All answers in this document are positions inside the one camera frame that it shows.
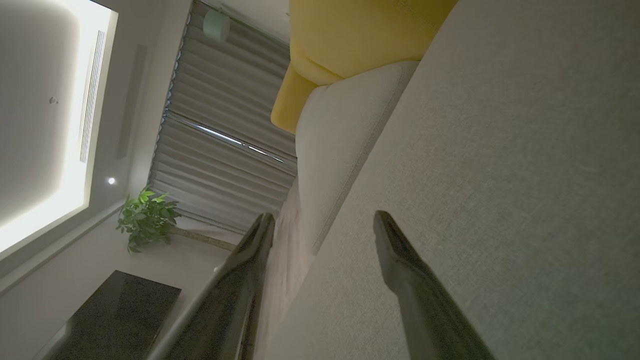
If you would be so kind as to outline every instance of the yellow cushion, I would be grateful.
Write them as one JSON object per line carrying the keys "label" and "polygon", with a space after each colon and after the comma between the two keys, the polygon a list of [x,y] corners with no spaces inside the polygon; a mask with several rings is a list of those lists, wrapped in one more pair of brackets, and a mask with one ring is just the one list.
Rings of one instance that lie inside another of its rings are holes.
{"label": "yellow cushion", "polygon": [[271,122],[280,129],[295,134],[302,108],[311,92],[317,87],[316,84],[300,76],[289,64],[271,110]]}
{"label": "yellow cushion", "polygon": [[390,63],[421,60],[455,4],[290,0],[291,61],[300,74],[324,85]]}

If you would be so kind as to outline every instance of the wooden floor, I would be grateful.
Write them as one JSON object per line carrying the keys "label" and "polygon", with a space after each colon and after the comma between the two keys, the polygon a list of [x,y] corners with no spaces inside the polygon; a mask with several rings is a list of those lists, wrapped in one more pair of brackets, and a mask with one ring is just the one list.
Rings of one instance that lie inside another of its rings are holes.
{"label": "wooden floor", "polygon": [[294,181],[276,221],[273,246],[267,260],[264,293],[258,321],[255,360],[263,360],[266,347],[307,276],[314,256],[302,235],[298,179]]}

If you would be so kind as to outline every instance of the curtain fold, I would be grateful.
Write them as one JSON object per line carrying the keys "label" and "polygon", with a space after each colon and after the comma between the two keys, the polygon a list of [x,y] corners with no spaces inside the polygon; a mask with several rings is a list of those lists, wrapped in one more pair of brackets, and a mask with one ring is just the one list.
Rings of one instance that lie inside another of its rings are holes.
{"label": "curtain fold", "polygon": [[297,174],[294,137],[270,120],[289,53],[234,21],[226,42],[208,39],[210,9],[192,9],[150,184],[184,216],[244,233],[258,214],[277,216]]}

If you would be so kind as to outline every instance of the air vent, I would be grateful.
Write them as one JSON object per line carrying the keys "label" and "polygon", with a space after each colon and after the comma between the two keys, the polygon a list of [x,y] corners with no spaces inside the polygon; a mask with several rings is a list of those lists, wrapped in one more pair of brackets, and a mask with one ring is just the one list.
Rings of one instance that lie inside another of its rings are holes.
{"label": "air vent", "polygon": [[91,130],[93,127],[93,114],[95,112],[95,100],[98,95],[98,79],[100,78],[100,67],[102,66],[102,54],[106,34],[98,31],[98,39],[95,43],[91,70],[88,78],[88,88],[84,104],[84,117],[80,129],[80,161],[86,163],[89,160],[89,145],[91,144]]}

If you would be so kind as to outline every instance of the tree trunk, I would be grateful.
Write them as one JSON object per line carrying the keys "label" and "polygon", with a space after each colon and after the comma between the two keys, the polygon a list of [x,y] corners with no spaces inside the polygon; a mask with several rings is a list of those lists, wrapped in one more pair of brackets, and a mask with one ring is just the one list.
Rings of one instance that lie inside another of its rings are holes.
{"label": "tree trunk", "polygon": [[172,227],[169,229],[169,233],[176,234],[180,236],[184,236],[185,238],[194,239],[201,241],[203,243],[207,243],[209,245],[217,246],[219,248],[223,248],[225,250],[233,251],[236,246],[232,243],[228,243],[226,241],[210,238],[206,235],[192,233],[191,231],[187,231],[185,229],[181,229],[179,227]]}

